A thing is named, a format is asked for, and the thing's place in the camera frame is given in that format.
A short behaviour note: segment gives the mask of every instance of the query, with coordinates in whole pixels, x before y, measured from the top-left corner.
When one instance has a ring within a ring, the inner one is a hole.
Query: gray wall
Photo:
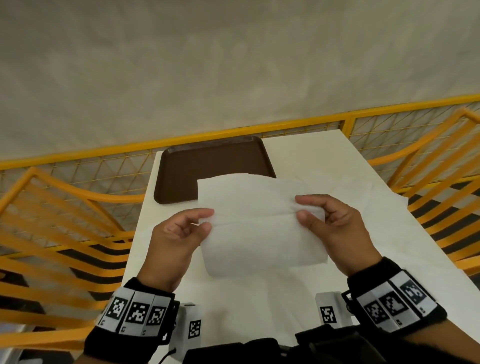
[[[0,34],[0,159],[480,92],[479,0],[3,0]]]

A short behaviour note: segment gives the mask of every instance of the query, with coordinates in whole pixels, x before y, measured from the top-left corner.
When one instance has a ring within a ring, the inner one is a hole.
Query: tabletop
[[[371,182],[377,191],[391,193],[339,130],[265,138],[263,143],[277,178],[294,178],[321,170],[334,178],[348,175]],[[122,283],[138,273],[156,224],[178,211],[199,207],[197,201],[171,205],[154,201],[161,154],[158,152],[155,157]],[[472,320],[474,313],[480,316],[473,308],[473,303],[480,302],[480,291],[455,268],[405,206],[394,198],[372,199],[363,218],[377,249],[413,270],[416,278],[433,290],[431,293],[447,309],[452,321],[480,341],[479,319]],[[327,264],[267,271],[249,277],[215,279],[207,274],[201,250],[197,249],[175,293],[180,302],[202,306],[202,346],[263,337],[294,346],[295,333],[321,323],[315,294],[347,288],[346,277],[331,260]],[[464,299],[455,303],[449,297]],[[157,363],[167,349],[159,347],[151,362]]]

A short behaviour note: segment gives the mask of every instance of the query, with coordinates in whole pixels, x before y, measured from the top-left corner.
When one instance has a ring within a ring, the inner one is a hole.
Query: white device
[[[315,295],[318,313],[322,325],[329,324],[333,328],[352,326],[352,314],[342,297],[342,292],[322,292]]]
[[[172,332],[168,351],[176,349],[172,358],[183,361],[188,349],[200,348],[203,313],[199,305],[181,303],[177,313],[177,325]]]

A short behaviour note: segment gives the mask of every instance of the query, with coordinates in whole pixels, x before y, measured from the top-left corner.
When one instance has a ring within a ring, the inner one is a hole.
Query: qr code
[[[385,320],[388,320],[389,317],[384,309],[380,306],[377,301],[370,302],[366,304],[363,309],[368,313],[368,316],[373,320],[374,323],[379,324]]]
[[[322,313],[322,320],[324,321],[324,324],[336,324],[333,306],[320,307],[320,312]]]
[[[389,314],[392,316],[398,315],[406,310],[408,310],[407,305],[403,300],[398,296],[395,291],[387,293],[385,296],[382,296],[378,299],[382,305],[387,309]]]
[[[148,315],[147,326],[160,325],[162,322],[163,313],[167,308],[162,306],[152,306],[150,315]]]
[[[189,329],[188,329],[188,338],[196,338],[200,336],[200,324],[202,323],[201,320],[190,321]]]
[[[115,297],[107,310],[105,316],[120,320],[123,309],[127,305],[128,300],[120,297]]]
[[[149,304],[142,302],[132,302],[130,310],[128,311],[125,322],[132,322],[135,324],[143,324],[147,316]]]
[[[419,304],[427,297],[427,295],[411,279],[402,284],[400,289],[413,301],[414,304]]]

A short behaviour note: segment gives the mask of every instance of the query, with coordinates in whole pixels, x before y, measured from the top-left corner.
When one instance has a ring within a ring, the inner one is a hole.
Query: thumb
[[[200,246],[200,243],[205,240],[210,231],[212,230],[212,224],[204,222],[192,231],[192,233],[185,239],[189,245],[192,245],[194,249]]]
[[[297,220],[301,226],[304,226],[313,232],[320,238],[320,240],[326,240],[330,227],[319,218],[315,217],[312,213],[307,210],[300,210],[297,212]]]

